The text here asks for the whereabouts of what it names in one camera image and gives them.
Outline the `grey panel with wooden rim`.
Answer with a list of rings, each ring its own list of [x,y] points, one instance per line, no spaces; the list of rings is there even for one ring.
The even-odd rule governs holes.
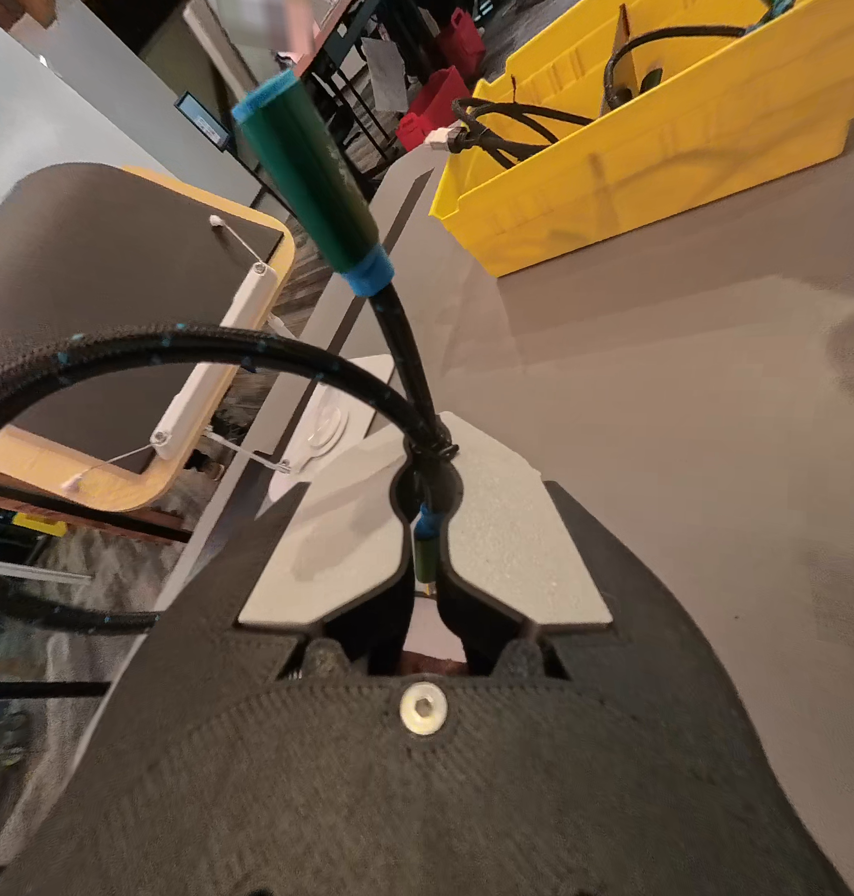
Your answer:
[[[294,263],[276,218],[140,168],[64,163],[22,178],[0,203],[0,366],[76,334],[219,325],[256,258],[241,326],[266,322]],[[172,486],[236,368],[220,367],[166,458],[148,439],[190,364],[104,375],[52,395],[0,432],[0,483],[98,511],[136,511]]]

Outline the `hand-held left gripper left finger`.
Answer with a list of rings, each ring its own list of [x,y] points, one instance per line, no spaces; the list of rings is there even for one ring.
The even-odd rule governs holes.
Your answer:
[[[411,614],[410,527],[394,488],[408,463],[385,427],[311,480],[240,611],[238,624],[316,633],[357,622],[394,632]]]

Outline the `small black screen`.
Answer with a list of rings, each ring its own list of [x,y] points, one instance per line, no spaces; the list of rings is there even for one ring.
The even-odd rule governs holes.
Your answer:
[[[235,155],[236,146],[231,129],[194,94],[185,91],[176,99],[175,108],[219,151]]]

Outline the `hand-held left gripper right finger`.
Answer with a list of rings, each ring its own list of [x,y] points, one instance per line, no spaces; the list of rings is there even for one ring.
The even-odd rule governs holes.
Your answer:
[[[446,517],[453,576],[542,633],[607,628],[612,613],[540,472],[457,415],[441,420],[458,448],[451,469],[460,497]]]

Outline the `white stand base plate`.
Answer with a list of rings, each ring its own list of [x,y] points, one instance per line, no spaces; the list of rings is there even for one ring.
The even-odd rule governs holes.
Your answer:
[[[292,486],[312,482],[324,467],[386,424],[368,404],[333,387],[315,385],[287,447],[279,451],[280,462],[289,470],[275,472],[256,515],[269,510]]]

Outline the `yellow plastic bin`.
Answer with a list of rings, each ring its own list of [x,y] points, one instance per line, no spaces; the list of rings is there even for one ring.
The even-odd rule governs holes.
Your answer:
[[[854,119],[854,1],[578,2],[480,105],[585,118],[479,123],[537,147],[450,155],[431,214],[495,277],[829,161]]]

